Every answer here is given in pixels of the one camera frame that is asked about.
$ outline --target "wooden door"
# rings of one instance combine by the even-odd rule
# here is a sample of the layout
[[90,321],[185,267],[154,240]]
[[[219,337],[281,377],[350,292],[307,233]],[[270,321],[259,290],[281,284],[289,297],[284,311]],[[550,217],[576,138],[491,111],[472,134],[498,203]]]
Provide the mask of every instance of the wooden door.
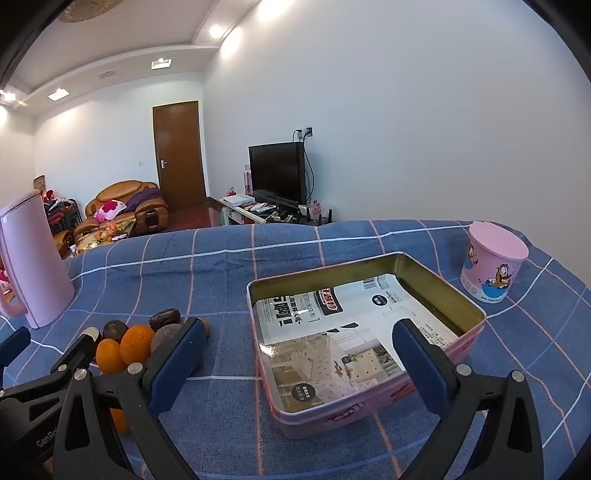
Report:
[[206,201],[198,102],[155,106],[154,144],[160,190],[170,212]]

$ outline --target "floor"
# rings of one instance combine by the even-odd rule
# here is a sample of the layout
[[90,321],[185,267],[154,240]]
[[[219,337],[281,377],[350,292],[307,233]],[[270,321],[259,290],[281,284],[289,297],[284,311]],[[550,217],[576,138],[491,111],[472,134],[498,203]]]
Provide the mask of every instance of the floor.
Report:
[[185,210],[177,210],[168,213],[167,232],[179,230],[192,230],[195,228],[206,228],[220,225],[219,212],[205,203]]

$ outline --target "purple blanket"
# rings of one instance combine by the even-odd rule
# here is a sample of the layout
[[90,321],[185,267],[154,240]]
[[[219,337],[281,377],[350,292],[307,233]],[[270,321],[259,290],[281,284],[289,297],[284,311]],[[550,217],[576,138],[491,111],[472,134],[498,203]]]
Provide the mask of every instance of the purple blanket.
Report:
[[161,196],[162,192],[160,192],[160,189],[157,188],[142,190],[127,201],[127,207],[121,213],[134,212],[140,203],[145,202],[148,199]]

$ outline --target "paper flyer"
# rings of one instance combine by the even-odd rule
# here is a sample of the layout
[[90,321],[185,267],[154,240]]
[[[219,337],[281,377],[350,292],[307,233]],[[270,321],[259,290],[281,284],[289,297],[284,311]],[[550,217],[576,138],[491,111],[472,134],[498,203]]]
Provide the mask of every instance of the paper flyer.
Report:
[[392,327],[410,318],[431,343],[457,336],[395,275],[256,303],[262,340],[286,411],[296,412],[377,385],[404,370]]

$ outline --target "pink bottle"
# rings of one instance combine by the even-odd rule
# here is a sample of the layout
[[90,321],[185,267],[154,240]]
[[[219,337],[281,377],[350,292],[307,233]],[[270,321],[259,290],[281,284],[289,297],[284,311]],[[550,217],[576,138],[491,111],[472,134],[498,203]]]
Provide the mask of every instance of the pink bottle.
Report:
[[25,314],[32,328],[55,320],[74,297],[74,285],[57,251],[39,190],[0,210],[0,255],[17,298],[0,294],[0,312]]

